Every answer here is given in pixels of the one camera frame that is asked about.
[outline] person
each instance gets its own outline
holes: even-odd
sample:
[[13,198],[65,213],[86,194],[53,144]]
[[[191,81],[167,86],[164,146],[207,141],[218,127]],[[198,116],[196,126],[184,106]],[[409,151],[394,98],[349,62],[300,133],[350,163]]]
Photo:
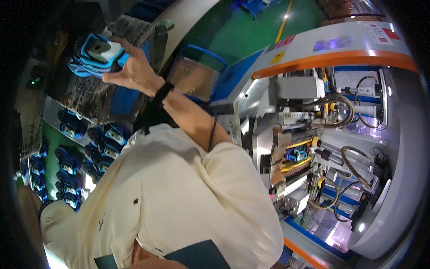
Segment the person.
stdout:
[[[165,81],[143,51],[113,41],[130,58],[103,81],[155,96]],[[77,213],[20,189],[41,255],[45,244],[70,269],[98,268],[95,261],[108,256],[118,268],[184,269],[164,256],[210,240],[233,269],[268,269],[278,260],[278,215],[250,156],[180,86],[166,94],[163,108],[179,128],[160,124],[134,133]]]

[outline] warning label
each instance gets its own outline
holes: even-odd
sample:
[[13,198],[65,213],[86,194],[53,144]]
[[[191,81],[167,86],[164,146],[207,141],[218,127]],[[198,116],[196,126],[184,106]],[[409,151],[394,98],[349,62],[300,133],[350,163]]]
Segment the warning label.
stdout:
[[280,62],[282,60],[282,57],[284,57],[285,51],[278,53],[275,55],[275,57],[273,57],[272,61],[270,62],[270,64],[276,64],[278,62]]
[[375,44],[394,46],[393,42],[385,33],[385,31],[382,29],[382,27],[379,27],[379,25],[374,23],[368,24],[366,25],[366,27],[367,27],[367,31],[369,31],[369,34],[372,37],[373,42]]

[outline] hydraulic hose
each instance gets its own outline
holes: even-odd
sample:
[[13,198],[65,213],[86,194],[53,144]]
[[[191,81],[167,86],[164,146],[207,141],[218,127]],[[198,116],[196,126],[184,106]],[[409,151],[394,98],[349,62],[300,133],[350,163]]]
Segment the hydraulic hose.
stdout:
[[351,101],[348,100],[348,98],[346,98],[345,96],[341,95],[341,94],[331,94],[331,95],[327,95],[323,98],[321,98],[320,100],[317,100],[315,102],[312,102],[310,104],[302,104],[300,105],[301,107],[313,107],[316,105],[324,105],[324,104],[329,104],[329,103],[333,103],[333,102],[342,102],[344,104],[346,104],[348,106],[348,116],[341,121],[340,123],[334,123],[334,124],[312,124],[313,127],[316,128],[337,128],[337,127],[342,127],[345,126],[347,124],[350,124],[352,122],[352,120],[354,119],[354,106],[352,105]]
[[347,167],[348,167],[348,168],[349,168],[349,170],[351,171],[351,174],[353,174],[353,175],[358,179],[358,181],[359,181],[361,184],[363,184],[364,186],[366,186],[366,187],[368,187],[368,188],[371,188],[372,186],[371,186],[371,185],[366,181],[366,179],[365,179],[364,177],[362,177],[362,176],[357,172],[357,170],[355,170],[355,169],[354,169],[354,167],[352,166],[352,164],[351,164],[351,163],[350,163],[350,161],[348,160],[347,156],[345,155],[345,151],[347,151],[347,150],[355,151],[355,152],[357,152],[358,154],[360,154],[360,155],[362,155],[362,156],[364,156],[364,157],[366,157],[366,158],[370,159],[370,158],[369,158],[369,156],[367,156],[367,155],[366,155],[366,153],[364,153],[364,152],[362,152],[361,150],[359,150],[359,149],[357,149],[357,148],[354,148],[354,147],[344,146],[344,147],[342,147],[342,148],[341,148],[341,156],[342,156],[342,159],[344,160],[344,163],[347,165]]
[[332,202],[331,204],[329,204],[329,205],[323,205],[323,204],[316,203],[316,202],[314,202],[313,200],[308,200],[308,201],[307,201],[307,203],[308,203],[309,205],[313,206],[314,208],[317,208],[317,209],[323,209],[323,210],[328,210],[328,209],[330,209],[330,208],[331,208],[331,207],[336,203],[336,201],[338,200],[338,197],[339,197],[339,190],[338,190],[338,186],[336,185],[336,183],[335,183],[333,180],[329,179],[328,177],[325,177],[325,179],[326,179],[326,180],[328,180],[328,181],[330,181],[331,183],[333,183],[333,186],[335,187],[335,190],[336,190],[336,197],[335,197],[335,199],[333,200],[333,202]]
[[335,201],[335,205],[334,205],[335,210],[333,210],[333,212],[335,213],[335,217],[336,217],[336,219],[337,219],[338,221],[340,221],[340,222],[348,222],[348,221],[350,221],[350,220],[341,220],[341,219],[339,218],[338,213],[336,212],[336,209],[338,208],[339,200],[340,200],[340,198],[342,197],[342,195],[344,195],[344,193],[345,193],[345,191],[346,191],[347,189],[351,188],[353,185],[355,185],[355,184],[357,184],[357,183],[360,183],[360,181],[352,182],[351,184],[349,184],[348,186],[346,186],[346,187],[341,191],[341,193],[339,194],[339,197],[338,197],[338,198],[336,199],[336,201]]

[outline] shoe on shelf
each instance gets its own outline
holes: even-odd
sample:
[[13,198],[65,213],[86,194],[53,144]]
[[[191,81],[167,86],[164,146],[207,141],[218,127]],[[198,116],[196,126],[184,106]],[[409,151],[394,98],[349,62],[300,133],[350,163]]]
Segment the shoe on shelf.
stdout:
[[42,175],[31,173],[31,184],[33,186],[33,190],[42,191],[43,189],[46,189],[46,181]]
[[71,193],[73,195],[78,195],[82,189],[82,183],[74,175],[69,174],[66,171],[58,171],[57,178],[63,185],[63,192]]
[[111,157],[103,156],[93,144],[86,145],[84,153],[87,159],[94,164],[94,167],[102,173],[106,172],[114,161]]
[[119,157],[123,147],[115,140],[104,136],[100,128],[90,128],[87,134],[91,143],[97,147],[103,156],[111,157],[114,160]]
[[57,114],[60,120],[60,131],[70,138],[81,138],[85,135],[86,126],[75,115],[71,115],[67,109],[60,110]]
[[133,125],[127,125],[130,126],[126,127],[120,123],[109,123],[105,125],[98,125],[96,128],[100,129],[105,137],[112,139],[119,145],[125,145],[133,131]]
[[94,167],[94,164],[89,160],[82,162],[82,171],[92,178],[92,183],[97,184],[104,173]]
[[45,143],[42,143],[42,146],[40,147],[40,150],[36,152],[33,156],[36,157],[45,157],[48,155],[48,145]]
[[39,198],[42,200],[42,203],[48,199],[48,191],[46,189],[38,190],[34,189],[34,193],[39,196]]
[[28,163],[27,161],[21,161],[19,163],[19,172],[21,173],[21,178],[24,183],[24,186],[30,185],[30,178],[28,177]]
[[41,174],[45,173],[45,170],[46,170],[45,162],[40,157],[31,156],[30,168],[32,173],[40,176]]
[[66,192],[64,193],[63,201],[76,211],[78,209],[80,198],[79,195],[73,195]]
[[80,161],[77,157],[70,156],[64,148],[60,147],[55,149],[54,154],[58,159],[60,170],[76,175],[76,172],[80,169]]

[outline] blue shoe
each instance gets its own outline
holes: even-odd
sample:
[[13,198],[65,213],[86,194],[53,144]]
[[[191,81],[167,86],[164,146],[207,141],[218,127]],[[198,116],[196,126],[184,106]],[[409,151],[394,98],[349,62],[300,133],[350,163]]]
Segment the blue shoe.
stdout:
[[60,110],[57,116],[60,120],[60,131],[63,134],[73,139],[85,135],[86,126],[76,116],[71,115],[67,109]]
[[94,164],[89,160],[85,160],[82,163],[82,171],[92,178],[92,183],[97,184],[104,173],[100,172],[94,167]]
[[133,131],[133,125],[131,124],[131,130],[118,123],[109,123],[105,125],[98,125],[97,127],[101,130],[105,137],[112,139],[119,145],[123,146],[127,143]]
[[48,191],[46,189],[42,189],[39,191],[38,189],[34,189],[34,193],[39,196],[39,198],[42,200],[42,203],[48,199]]
[[40,176],[41,174],[45,173],[45,170],[46,170],[45,162],[40,157],[31,156],[30,168],[32,173]]
[[94,167],[102,173],[106,172],[114,161],[111,157],[103,156],[93,144],[86,145],[84,153],[87,159],[94,164]]
[[101,34],[91,33],[87,37],[78,39],[74,45],[74,54],[67,59],[67,66],[75,75],[101,78],[103,73],[120,71],[130,57],[128,53],[124,53],[124,48],[117,47],[109,60],[95,58],[97,54],[100,56],[95,45],[108,46],[109,51],[115,50],[113,47],[111,50],[113,44],[110,44],[110,41]]
[[80,191],[82,189],[82,184],[77,177],[70,175],[65,171],[58,171],[56,175],[57,175],[57,178],[60,180],[60,182],[63,184],[64,193],[68,192],[73,195],[80,194]]
[[66,171],[71,175],[76,175],[76,172],[80,169],[80,161],[75,156],[70,156],[64,148],[56,148],[54,151],[55,156],[58,159],[58,165],[60,170]]
[[110,157],[114,160],[119,157],[123,147],[113,139],[104,136],[100,128],[88,129],[88,137],[103,156]]
[[33,156],[35,157],[45,157],[48,155],[48,145],[43,143],[40,147],[39,152],[36,152]]
[[70,205],[70,207],[73,208],[75,211],[79,209],[78,204],[80,201],[80,197],[78,195],[73,195],[71,193],[66,192],[64,193],[63,201],[66,204]]
[[25,180],[26,180],[26,178],[27,178],[27,176],[29,174],[28,173],[28,164],[27,164],[26,161],[21,161],[19,163],[19,171],[21,172],[21,177],[22,177],[22,179],[25,182]]
[[44,177],[34,173],[31,173],[31,184],[33,186],[33,190],[42,191],[43,189],[46,189],[46,181]]
[[57,188],[58,192],[55,194],[57,197],[57,200],[63,200],[64,198],[64,184],[61,181],[55,182],[55,187]]

